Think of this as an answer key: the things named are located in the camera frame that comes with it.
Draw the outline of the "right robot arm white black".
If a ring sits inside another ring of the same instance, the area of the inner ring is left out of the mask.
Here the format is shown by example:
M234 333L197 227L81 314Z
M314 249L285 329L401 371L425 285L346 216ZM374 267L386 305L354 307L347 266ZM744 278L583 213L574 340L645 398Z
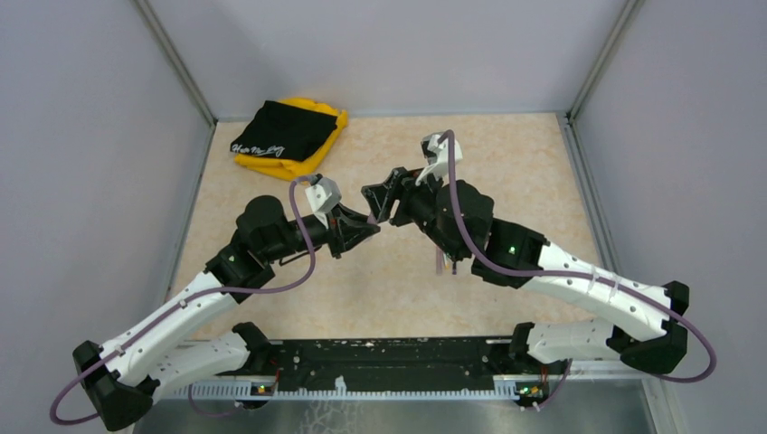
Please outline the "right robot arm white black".
M573 359L621 361L644 373L669 374L686 356L687 330L676 317L688 307L687 285L645 285L577 259L543 234L496 218L493 199L459 180L459 208L472 241L499 267L524 274L498 273L463 240L449 187L433 175L418 184L417 175L397 167L383 183L362 188L378 222L414 223L450 259L471 259L471 274L483 281L559 298L594 315L569 324L517 325L509 360L519 372Z

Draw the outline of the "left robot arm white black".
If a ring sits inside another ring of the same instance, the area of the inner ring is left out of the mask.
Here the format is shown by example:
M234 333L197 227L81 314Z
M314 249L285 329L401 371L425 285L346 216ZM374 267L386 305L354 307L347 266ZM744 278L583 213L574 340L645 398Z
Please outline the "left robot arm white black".
M252 322L205 344L180 344L217 316L252 295L285 292L305 277L268 288L273 264L328 247L338 259L379 232L374 215L344 206L333 194L310 193L311 212L289 220L282 202L262 195L237 217L228 244L178 294L128 331L102 344L85 341L73 351L79 383L106 430L142 419L168 393L220 373L264 372L271 361L269 339Z

